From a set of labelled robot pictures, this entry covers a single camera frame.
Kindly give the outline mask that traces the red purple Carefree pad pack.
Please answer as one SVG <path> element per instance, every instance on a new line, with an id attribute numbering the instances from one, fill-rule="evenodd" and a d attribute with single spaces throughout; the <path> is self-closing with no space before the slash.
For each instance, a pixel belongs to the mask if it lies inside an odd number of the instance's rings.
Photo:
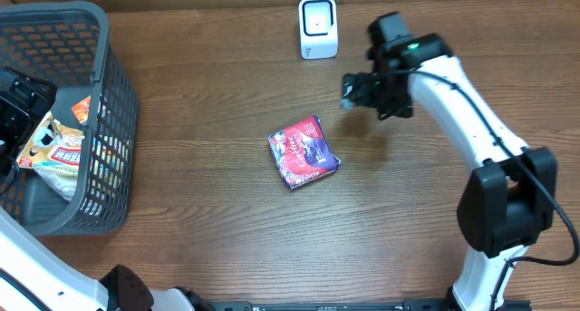
<path id="1" fill-rule="evenodd" d="M 268 144 L 277 170 L 290 190 L 329 175 L 341 165 L 316 115 L 270 134 Z"/>

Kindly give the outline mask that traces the small orange snack packet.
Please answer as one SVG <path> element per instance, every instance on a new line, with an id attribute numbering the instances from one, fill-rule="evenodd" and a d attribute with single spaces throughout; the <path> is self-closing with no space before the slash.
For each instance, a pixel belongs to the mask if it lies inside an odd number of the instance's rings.
<path id="1" fill-rule="evenodd" d="M 74 104 L 71 108 L 75 118 L 81 125 L 86 125 L 89 119 L 89 111 L 91 107 L 92 97 L 87 96 L 80 102 Z M 101 117 L 105 117 L 109 111 L 107 110 L 106 106 L 99 102 L 98 112 Z"/>

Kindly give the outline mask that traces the yellow snack bag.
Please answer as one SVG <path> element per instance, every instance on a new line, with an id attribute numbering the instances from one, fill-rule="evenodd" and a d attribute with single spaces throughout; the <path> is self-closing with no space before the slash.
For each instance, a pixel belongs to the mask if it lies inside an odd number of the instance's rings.
<path id="1" fill-rule="evenodd" d="M 59 196 L 70 202 L 77 187 L 82 131 L 61 124 L 48 112 L 16 158 L 21 169 L 33 170 Z"/>

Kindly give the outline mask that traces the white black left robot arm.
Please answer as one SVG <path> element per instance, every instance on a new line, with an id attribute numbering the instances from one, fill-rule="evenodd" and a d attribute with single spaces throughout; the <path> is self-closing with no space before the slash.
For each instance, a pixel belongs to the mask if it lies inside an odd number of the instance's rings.
<path id="1" fill-rule="evenodd" d="M 57 88 L 17 70 L 1 69 L 1 192 L 20 177 L 18 153 L 56 100 Z M 192 310 L 212 306 L 192 290 L 150 290 L 128 267 L 115 266 L 102 279 L 61 261 L 1 213 L 1 307 L 4 310 Z"/>

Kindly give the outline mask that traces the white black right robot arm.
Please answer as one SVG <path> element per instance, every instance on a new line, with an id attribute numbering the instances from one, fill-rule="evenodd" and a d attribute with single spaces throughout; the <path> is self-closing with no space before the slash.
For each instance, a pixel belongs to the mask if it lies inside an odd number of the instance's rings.
<path id="1" fill-rule="evenodd" d="M 528 310 L 504 297 L 515 267 L 554 218 L 557 163 L 548 148 L 530 147 L 492 111 L 439 34 L 415 36 L 399 13 L 368 28 L 368 73 L 343 77 L 344 109 L 373 108 L 380 120 L 408 119 L 416 104 L 434 118 L 464 160 L 469 175 L 457 207 L 468 243 L 459 278 L 442 310 Z"/>

